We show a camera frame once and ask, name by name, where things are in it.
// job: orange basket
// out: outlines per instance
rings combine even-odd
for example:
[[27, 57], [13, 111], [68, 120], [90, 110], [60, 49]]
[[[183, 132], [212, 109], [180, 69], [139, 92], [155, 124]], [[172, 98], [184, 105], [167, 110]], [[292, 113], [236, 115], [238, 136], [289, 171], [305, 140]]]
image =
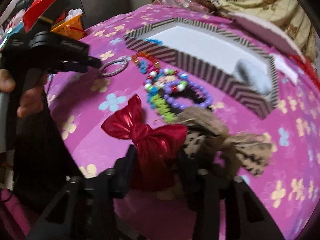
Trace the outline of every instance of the orange basket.
[[51, 31], [64, 36], [68, 36], [75, 40], [82, 39], [85, 35], [85, 31], [82, 28], [80, 17], [81, 15], [77, 15], [71, 18], [70, 20], [58, 25]]

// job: gray bracelet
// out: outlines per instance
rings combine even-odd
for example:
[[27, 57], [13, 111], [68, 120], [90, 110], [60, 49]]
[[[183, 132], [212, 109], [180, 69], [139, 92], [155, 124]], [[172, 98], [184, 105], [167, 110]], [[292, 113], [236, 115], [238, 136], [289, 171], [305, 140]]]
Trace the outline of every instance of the gray bracelet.
[[[120, 68], [116, 69], [115, 71], [109, 72], [109, 73], [104, 73], [104, 69], [107, 68], [108, 66], [114, 64], [114, 63], [118, 63], [118, 62], [122, 62], [122, 65]], [[112, 60], [110, 62], [107, 62], [105, 64], [102, 65], [102, 67], [99, 70], [99, 75], [102, 77], [113, 77], [117, 74], [119, 74], [120, 72], [124, 71], [126, 69], [126, 67], [128, 66], [129, 61], [127, 60], [126, 57], [121, 57], [120, 59], [115, 59]]]

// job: finger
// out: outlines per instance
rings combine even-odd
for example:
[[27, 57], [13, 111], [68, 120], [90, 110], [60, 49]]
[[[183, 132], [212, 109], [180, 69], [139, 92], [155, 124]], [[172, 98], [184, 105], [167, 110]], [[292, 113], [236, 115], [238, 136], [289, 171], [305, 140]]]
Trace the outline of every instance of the finger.
[[16, 86], [15, 81], [10, 77], [6, 69], [0, 69], [0, 91], [9, 93]]
[[37, 86], [44, 86], [48, 81], [48, 74], [45, 73], [41, 76], [40, 80], [37, 83]]
[[31, 104], [27, 107], [20, 106], [17, 110], [17, 116], [20, 118], [27, 117], [31, 114], [39, 113], [43, 110], [44, 104], [42, 102], [37, 102], [34, 104]]
[[35, 102], [41, 102], [43, 87], [35, 87], [27, 90], [20, 99], [20, 106], [29, 106]]

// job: bed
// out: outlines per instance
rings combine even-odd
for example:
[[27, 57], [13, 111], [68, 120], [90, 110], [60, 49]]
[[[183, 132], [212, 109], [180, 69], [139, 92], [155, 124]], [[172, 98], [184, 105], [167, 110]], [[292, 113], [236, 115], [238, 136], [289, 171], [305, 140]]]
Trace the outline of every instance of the bed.
[[[268, 53], [279, 53], [241, 31], [228, 19], [158, 5], [146, 5], [97, 24], [88, 29], [88, 35], [82, 41], [90, 44], [90, 54], [103, 62], [122, 56], [130, 59], [134, 52], [126, 48], [125, 34], [174, 17], [214, 24]], [[298, 73], [298, 84], [294, 85], [278, 72], [279, 103], [264, 120], [208, 83], [195, 76], [190, 80], [197, 81], [213, 95], [214, 113], [231, 133], [249, 131], [264, 134], [273, 143], [270, 165], [260, 178], [245, 170], [241, 170], [239, 175], [260, 198], [285, 238], [292, 240], [308, 222], [320, 197], [320, 93], [299, 67], [288, 59], [285, 61]], [[100, 126], [114, 111], [126, 106], [134, 94], [139, 95], [142, 108], [146, 109], [146, 123], [152, 128], [163, 125], [146, 102], [144, 79], [135, 64], [129, 63], [122, 73], [107, 79], [98, 79], [97, 71], [91, 70], [86, 74], [58, 73], [49, 81], [47, 100], [51, 115], [85, 177], [94, 177], [112, 167], [132, 143], [108, 136]], [[106, 101], [109, 107], [99, 110], [98, 106]], [[177, 183], [175, 187], [157, 193], [132, 190], [124, 200], [115, 201], [116, 213], [150, 240], [189, 240], [195, 214], [188, 209], [180, 188]], [[221, 216], [220, 239], [224, 239], [225, 224], [223, 214]]]

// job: red metallic bow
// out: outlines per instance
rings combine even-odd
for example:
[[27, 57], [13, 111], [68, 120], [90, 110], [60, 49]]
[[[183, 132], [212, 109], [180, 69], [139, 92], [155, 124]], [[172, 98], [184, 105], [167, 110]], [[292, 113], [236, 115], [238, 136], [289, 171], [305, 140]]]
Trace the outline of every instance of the red metallic bow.
[[138, 161], [133, 170], [132, 188], [160, 191], [174, 186], [168, 165], [177, 157], [187, 135], [181, 124], [152, 129], [141, 122], [141, 100], [134, 95], [128, 105], [108, 117], [101, 128], [118, 139], [131, 139], [137, 147]]

